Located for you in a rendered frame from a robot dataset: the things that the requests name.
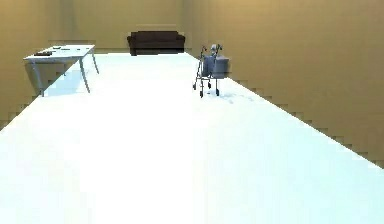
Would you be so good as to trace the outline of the dark brown sofa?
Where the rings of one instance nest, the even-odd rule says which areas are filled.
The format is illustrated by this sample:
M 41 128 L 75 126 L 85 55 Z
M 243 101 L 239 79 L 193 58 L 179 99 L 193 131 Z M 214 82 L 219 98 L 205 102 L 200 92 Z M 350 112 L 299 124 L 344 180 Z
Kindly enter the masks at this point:
M 185 37 L 177 31 L 136 31 L 127 37 L 127 42 L 132 56 L 185 51 Z

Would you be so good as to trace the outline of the white table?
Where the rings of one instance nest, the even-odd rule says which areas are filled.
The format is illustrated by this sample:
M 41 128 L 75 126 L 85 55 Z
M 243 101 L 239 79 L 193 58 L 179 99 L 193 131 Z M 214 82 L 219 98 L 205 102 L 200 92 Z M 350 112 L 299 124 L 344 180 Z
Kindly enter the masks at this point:
M 96 59 L 94 55 L 95 45 L 94 44 L 67 44 L 67 45 L 55 45 L 55 46 L 61 46 L 61 49 L 55 50 L 53 49 L 54 46 L 51 46 L 49 48 L 39 51 L 39 52 L 52 51 L 53 54 L 51 56 L 34 56 L 35 54 L 34 53 L 32 55 L 29 55 L 23 58 L 24 61 L 27 61 L 32 65 L 32 70 L 37 79 L 39 95 L 44 96 L 44 87 L 41 80 L 41 73 L 37 67 L 37 64 L 38 63 L 65 64 L 69 61 L 74 61 L 79 63 L 81 75 L 82 75 L 86 90 L 87 92 L 90 92 L 88 81 L 85 75 L 84 58 L 87 55 L 91 55 L 96 72 L 99 72 L 99 68 L 96 63 Z

